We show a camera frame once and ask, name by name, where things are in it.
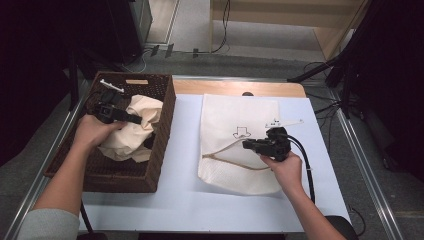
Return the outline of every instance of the floor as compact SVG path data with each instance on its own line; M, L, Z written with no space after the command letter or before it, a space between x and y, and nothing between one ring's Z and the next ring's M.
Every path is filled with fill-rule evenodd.
M154 19L159 19L160 3L176 6L175 14L162 23L166 26L160 36L150 38L149 46L160 45L157 55L145 54L134 63L125 66L128 71L161 72L178 75L226 76L267 78L267 81L280 81L302 74L315 65L311 62L325 61L313 31L305 27L275 26L265 24L229 23L226 45L214 55L200 55L193 58L194 48L207 51L209 42L209 1L208 0L154 0L151 1ZM212 47L216 49L224 36L222 22L214 22L214 39ZM171 57L166 50L173 44ZM315 80L303 83L305 91L310 94L331 97L331 92L323 84L325 74L314 76ZM328 99L309 96L314 109L321 109L330 104ZM13 216L19 211L22 200L31 188L31 184L42 168L45 156L67 116L66 106L69 99L60 103L50 118L40 127L27 148L15 159L0 168L0 211L2 212L0 236L6 236ZM351 207L351 221L359 233L365 229L360 239L393 239L388 237L387 229L382 224L380 213L376 210L376 200L370 194L361 168L355 161L351 143L346 138L340 115L334 115L323 123L321 129L327 144L333 167L347 207ZM367 126L357 117L350 123L355 127L355 134L362 143L375 178L381 191L392 209L400 226L403 239L421 239L424 236L424 184L406 172L391 172L382 164L378 149L373 143ZM355 210L365 219L365 225ZM138 234L108 232L109 239L138 239ZM287 239L306 239L304 234L291 234Z

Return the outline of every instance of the person's left hand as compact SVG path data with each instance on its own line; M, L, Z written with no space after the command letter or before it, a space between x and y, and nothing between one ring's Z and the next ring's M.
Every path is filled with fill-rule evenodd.
M123 128L126 124L126 122L104 124L94 115L87 114L78 122L73 145L91 150L106 140L111 132Z

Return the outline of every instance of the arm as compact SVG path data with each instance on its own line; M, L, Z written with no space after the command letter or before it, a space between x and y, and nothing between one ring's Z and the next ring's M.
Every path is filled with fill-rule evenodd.
M124 126L125 123L122 122L103 124L92 115L81 118L68 155L38 198L33 210L54 208L78 216L85 165L91 150L103 142L112 131Z
M283 162L274 161L267 156L261 156L261 159L274 171L308 239L345 239L305 193L302 186L302 160L299 156L290 152Z

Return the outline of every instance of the cream fabric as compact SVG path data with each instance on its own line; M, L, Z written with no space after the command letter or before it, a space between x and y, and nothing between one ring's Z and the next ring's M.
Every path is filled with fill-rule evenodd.
M198 176L206 183L257 195L281 190L274 173L250 150L245 138L265 138L265 124L279 119L277 101L204 95Z
M159 100L141 95L134 95L126 111L141 116L141 124L128 123L121 130L116 130L99 147L103 155L123 161L129 158L136 162L149 160L151 150L143 142L151 136L154 123L159 122L163 103Z

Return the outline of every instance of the gray sleeve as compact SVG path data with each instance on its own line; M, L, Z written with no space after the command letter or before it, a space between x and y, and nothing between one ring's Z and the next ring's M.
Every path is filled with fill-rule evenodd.
M78 236L79 219L60 209L37 209L29 212L18 239L72 239Z

